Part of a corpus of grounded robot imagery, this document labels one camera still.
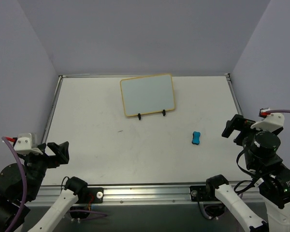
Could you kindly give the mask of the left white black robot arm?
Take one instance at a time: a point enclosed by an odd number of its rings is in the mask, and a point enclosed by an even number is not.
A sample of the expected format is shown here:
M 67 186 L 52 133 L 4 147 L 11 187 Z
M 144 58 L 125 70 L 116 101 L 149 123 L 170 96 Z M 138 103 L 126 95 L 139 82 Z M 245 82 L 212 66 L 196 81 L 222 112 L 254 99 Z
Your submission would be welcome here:
M 47 169 L 68 164 L 69 142 L 32 145 L 29 138 L 2 140 L 16 162 L 0 173 L 0 232 L 15 232 L 21 229 L 30 212 L 25 204 L 36 199 Z M 31 230 L 51 232 L 70 207 L 84 202 L 87 196 L 87 182 L 69 178 L 56 202 Z

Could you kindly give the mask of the blue bone shaped eraser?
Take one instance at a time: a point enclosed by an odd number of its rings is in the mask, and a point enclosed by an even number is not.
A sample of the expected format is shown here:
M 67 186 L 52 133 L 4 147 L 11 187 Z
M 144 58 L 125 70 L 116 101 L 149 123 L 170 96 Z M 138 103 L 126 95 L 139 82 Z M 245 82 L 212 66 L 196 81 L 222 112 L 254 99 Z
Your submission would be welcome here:
M 192 141 L 191 143 L 193 145 L 199 145 L 200 144 L 200 137 L 201 137 L 201 133 L 198 131 L 194 131 L 192 134 Z

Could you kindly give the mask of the yellow framed small whiteboard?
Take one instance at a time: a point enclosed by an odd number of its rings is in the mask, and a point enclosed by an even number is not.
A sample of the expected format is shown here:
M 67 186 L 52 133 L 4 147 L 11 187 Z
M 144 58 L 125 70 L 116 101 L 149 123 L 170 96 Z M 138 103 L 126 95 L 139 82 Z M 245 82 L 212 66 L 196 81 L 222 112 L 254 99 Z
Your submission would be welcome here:
M 176 108 L 173 77 L 169 73 L 122 79 L 120 90 L 126 117 L 166 115 Z

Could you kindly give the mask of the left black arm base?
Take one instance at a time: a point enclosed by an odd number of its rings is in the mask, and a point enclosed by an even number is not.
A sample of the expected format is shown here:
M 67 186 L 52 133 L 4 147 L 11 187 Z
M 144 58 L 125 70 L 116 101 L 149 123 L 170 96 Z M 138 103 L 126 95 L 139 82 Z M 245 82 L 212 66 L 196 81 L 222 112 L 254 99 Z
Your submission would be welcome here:
M 104 188 L 94 187 L 94 188 L 86 188 L 83 192 L 79 203 L 83 204 L 97 204 L 102 203 L 104 197 Z

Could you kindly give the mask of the aluminium front rail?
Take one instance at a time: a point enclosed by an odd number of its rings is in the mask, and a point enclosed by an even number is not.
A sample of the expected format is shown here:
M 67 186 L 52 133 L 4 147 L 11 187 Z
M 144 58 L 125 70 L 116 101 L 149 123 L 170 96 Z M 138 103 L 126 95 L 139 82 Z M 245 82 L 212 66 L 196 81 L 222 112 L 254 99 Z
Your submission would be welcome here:
M 100 206 L 115 205 L 167 205 L 192 204 L 190 186 L 192 184 L 177 185 L 134 185 L 134 186 L 103 186 L 102 203 Z M 29 206 L 51 206 L 60 194 L 60 187 L 42 186 L 35 201 Z M 245 203 L 262 203 L 259 192 L 252 188 L 244 193 Z

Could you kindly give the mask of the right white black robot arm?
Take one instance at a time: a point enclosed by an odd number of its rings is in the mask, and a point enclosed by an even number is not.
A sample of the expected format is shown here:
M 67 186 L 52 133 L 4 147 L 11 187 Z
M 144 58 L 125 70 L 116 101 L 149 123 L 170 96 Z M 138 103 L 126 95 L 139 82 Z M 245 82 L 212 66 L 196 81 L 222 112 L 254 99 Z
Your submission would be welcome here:
M 245 158 L 246 168 L 239 169 L 251 177 L 249 185 L 237 190 L 220 174 L 206 180 L 205 194 L 219 200 L 246 232 L 290 232 L 290 169 L 277 154 L 284 116 L 266 111 L 260 116 L 262 120 L 253 121 L 235 114 L 222 132 L 224 138 L 239 132 L 234 143 L 243 149 L 236 161 Z M 251 188 L 257 188 L 262 196 L 267 220 L 256 215 L 240 198 Z

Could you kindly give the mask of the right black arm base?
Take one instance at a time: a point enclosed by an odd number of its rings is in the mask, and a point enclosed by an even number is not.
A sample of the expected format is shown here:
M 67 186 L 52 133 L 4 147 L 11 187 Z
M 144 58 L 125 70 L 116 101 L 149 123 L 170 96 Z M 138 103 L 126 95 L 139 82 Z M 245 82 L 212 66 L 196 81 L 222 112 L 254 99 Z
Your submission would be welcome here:
M 215 200 L 214 195 L 211 194 L 206 185 L 190 186 L 189 191 L 192 202 L 213 202 Z

